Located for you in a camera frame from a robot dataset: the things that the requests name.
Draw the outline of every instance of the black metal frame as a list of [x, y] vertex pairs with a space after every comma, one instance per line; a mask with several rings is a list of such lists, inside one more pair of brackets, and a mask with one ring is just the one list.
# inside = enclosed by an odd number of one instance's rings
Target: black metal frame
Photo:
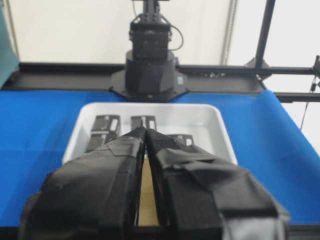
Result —
[[[247, 66], [221, 66], [221, 65], [179, 65], [178, 69], [182, 73], [191, 77], [191, 82], [195, 85], [206, 84], [204, 89], [190, 85], [190, 92], [195, 93], [232, 93], [257, 95], [266, 89], [263, 80], [271, 75], [314, 75], [320, 78], [320, 61], [317, 57], [313, 67], [269, 67], [264, 62], [264, 53], [268, 40], [268, 34], [272, 21], [272, 15], [276, 0], [267, 0], [264, 11], [258, 47], [255, 58]], [[109, 78], [111, 74], [124, 69], [123, 64], [47, 64], [47, 63], [20, 63], [19, 71], [14, 72], [4, 90], [36, 90], [36, 89], [64, 89], [64, 90], [87, 90], [87, 91], [109, 91]], [[38, 86], [40, 81], [30, 79], [41, 78], [44, 85]], [[64, 77], [70, 84], [50, 83], [53, 79]], [[79, 85], [90, 82], [94, 79], [99, 82], [93, 87], [81, 87]], [[210, 89], [209, 85], [232, 87], [225, 89]], [[319, 93], [290, 93], [276, 92], [275, 95], [283, 103], [292, 102], [320, 102]], [[18, 229], [16, 227], [0, 228], [1, 239], [17, 239]], [[293, 240], [314, 240], [320, 237], [320, 225], [292, 225], [290, 227], [290, 239]], [[131, 231], [132, 240], [155, 240], [155, 239], [174, 239], [172, 230], [166, 227], [135, 227]]]
[[[314, 75], [320, 78], [318, 57], [313, 67], [269, 67], [264, 62], [275, 2], [276, 0], [266, 2], [256, 56], [247, 65], [178, 65], [178, 70], [190, 79], [187, 86], [189, 92], [256, 95], [267, 89], [263, 80], [271, 75]], [[111, 74], [124, 67], [123, 64], [22, 62], [19, 71], [11, 75], [2, 89], [111, 91]], [[83, 79], [84, 75], [91, 78], [91, 81]], [[41, 81], [37, 81], [38, 76], [41, 76]], [[59, 77], [66, 80], [59, 82]], [[320, 102], [320, 93], [275, 92], [275, 95], [283, 103]]]

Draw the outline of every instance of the black pole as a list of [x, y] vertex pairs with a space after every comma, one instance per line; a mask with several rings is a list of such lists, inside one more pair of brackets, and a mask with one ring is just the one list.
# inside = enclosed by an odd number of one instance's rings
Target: black pole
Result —
[[260, 37], [259, 37], [258, 47], [256, 50], [256, 55], [255, 55], [256, 68], [261, 68], [263, 65], [272, 15], [274, 13], [274, 8], [275, 8], [275, 3], [276, 3], [276, 0], [267, 0], [265, 5]]
[[143, 1], [143, 13], [153, 14], [155, 12], [155, 0]]

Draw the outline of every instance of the white label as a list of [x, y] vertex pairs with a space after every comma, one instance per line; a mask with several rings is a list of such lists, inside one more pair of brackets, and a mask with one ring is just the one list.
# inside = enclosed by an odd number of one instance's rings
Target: white label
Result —
[[150, 128], [150, 129], [153, 129], [153, 130], [156, 130], [156, 123], [155, 123], [155, 121], [153, 121], [153, 120], [149, 121], [149, 128]]
[[113, 119], [111, 122], [110, 130], [115, 131], [117, 129], [118, 119]]
[[142, 126], [145, 127], [145, 128], [147, 128], [146, 117], [145, 117], [145, 116], [142, 116], [141, 119], [142, 119]]
[[190, 145], [192, 145], [192, 140], [190, 138], [187, 138], [185, 143], [187, 146], [190, 146]]

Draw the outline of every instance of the white wall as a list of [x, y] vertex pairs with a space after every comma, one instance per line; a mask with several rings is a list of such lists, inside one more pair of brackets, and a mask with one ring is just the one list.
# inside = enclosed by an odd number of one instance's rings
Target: white wall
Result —
[[[123, 63], [131, 0], [10, 0], [22, 62]], [[171, 0], [161, 12], [185, 36], [183, 64], [219, 64], [229, 0]], [[137, 2], [141, 12], [142, 4]], [[173, 30], [171, 48], [180, 44]]]
[[[255, 55], [265, 4], [266, 0], [238, 0], [230, 65], [243, 65]], [[319, 0], [276, 1], [264, 57], [270, 66], [313, 66], [320, 54], [319, 9]], [[265, 84], [274, 92], [308, 92], [312, 80], [305, 75], [273, 75]], [[283, 106], [300, 126], [305, 103]], [[302, 132], [320, 152], [320, 103], [309, 105]]]

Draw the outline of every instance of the black object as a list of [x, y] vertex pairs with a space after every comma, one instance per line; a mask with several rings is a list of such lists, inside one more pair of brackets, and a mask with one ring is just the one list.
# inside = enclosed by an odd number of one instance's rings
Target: black object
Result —
[[112, 91], [149, 102], [167, 102], [188, 91], [187, 76], [176, 70], [168, 49], [171, 26], [160, 14], [158, 0], [144, 0], [143, 13], [130, 24], [132, 50], [126, 54], [125, 70], [112, 75]]
[[168, 136], [183, 145], [190, 146], [190, 145], [194, 144], [194, 137], [189, 134], [168, 134]]
[[156, 117], [155, 116], [132, 116], [131, 130], [134, 130], [138, 127], [157, 130]]
[[105, 132], [120, 134], [121, 122], [119, 115], [99, 115], [95, 117], [95, 121], [91, 132]]
[[25, 204], [19, 239], [126, 239], [138, 222], [145, 132], [137, 128], [50, 173]]
[[111, 139], [116, 138], [115, 133], [94, 133], [91, 134], [90, 141], [86, 147], [86, 153], [89, 153], [99, 147], [102, 147], [104, 144], [109, 142]]
[[146, 142], [159, 222], [177, 239], [287, 239], [288, 213], [246, 169], [154, 130]]
[[119, 115], [99, 115], [95, 117], [91, 137], [86, 148], [86, 153], [91, 152], [111, 139], [119, 136], [121, 131], [121, 122]]
[[315, 75], [320, 79], [320, 55], [316, 56], [312, 69], [313, 69]]

